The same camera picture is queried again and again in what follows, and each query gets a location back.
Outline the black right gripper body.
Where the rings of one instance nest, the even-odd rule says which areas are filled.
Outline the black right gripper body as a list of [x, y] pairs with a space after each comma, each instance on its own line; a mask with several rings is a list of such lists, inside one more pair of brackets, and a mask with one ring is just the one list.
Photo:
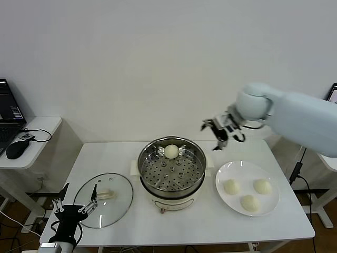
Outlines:
[[237, 135], [239, 126], [234, 120], [234, 117], [228, 111], [218, 114], [213, 118], [217, 119], [219, 124], [219, 130], [215, 131], [215, 135], [218, 139], [239, 139], [239, 136]]

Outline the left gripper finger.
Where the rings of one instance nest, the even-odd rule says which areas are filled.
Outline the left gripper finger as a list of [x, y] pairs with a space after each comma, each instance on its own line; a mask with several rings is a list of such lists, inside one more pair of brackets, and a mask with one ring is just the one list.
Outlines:
[[69, 183], [67, 183], [64, 188], [59, 192], [58, 197], [52, 200], [53, 208], [55, 213], [63, 212], [63, 200], [66, 196]]
[[92, 195], [91, 195], [91, 200], [89, 203], [81, 207], [78, 212], [79, 213], [92, 213], [95, 208], [97, 207], [97, 184], [95, 184]]

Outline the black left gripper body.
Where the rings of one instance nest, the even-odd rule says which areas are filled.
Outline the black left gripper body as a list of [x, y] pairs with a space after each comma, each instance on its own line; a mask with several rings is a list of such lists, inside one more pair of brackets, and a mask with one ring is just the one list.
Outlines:
[[80, 242], [83, 236], [81, 221], [88, 218], [87, 211], [81, 211], [83, 206], [65, 205], [63, 211], [56, 214], [57, 225], [54, 242]]

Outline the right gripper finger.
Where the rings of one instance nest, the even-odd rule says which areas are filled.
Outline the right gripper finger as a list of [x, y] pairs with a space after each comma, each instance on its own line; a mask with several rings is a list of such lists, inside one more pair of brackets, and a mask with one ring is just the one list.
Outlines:
[[212, 150], [213, 151], [223, 150], [226, 146], [227, 146], [227, 140], [218, 139], [216, 147], [214, 147]]
[[211, 130], [219, 130], [219, 124], [217, 119], [212, 118], [212, 119], [206, 119], [203, 120], [203, 124], [201, 125], [201, 131], [203, 131], [206, 128], [210, 128]]

